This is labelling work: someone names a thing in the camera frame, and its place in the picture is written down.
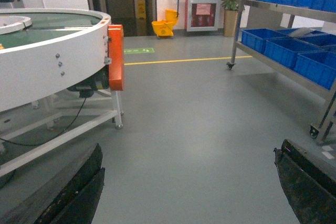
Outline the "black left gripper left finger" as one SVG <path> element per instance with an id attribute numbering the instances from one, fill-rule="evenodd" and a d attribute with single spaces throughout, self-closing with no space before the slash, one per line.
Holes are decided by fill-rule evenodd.
<path id="1" fill-rule="evenodd" d="M 89 147 L 1 223 L 92 223 L 104 186 L 102 158 L 99 144 Z"/>

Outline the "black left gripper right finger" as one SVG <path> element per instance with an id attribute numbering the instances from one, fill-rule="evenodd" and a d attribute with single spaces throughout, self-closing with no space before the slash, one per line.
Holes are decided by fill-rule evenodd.
<path id="1" fill-rule="evenodd" d="M 283 192 L 300 223 L 335 223 L 335 167 L 295 142 L 275 148 Z"/>

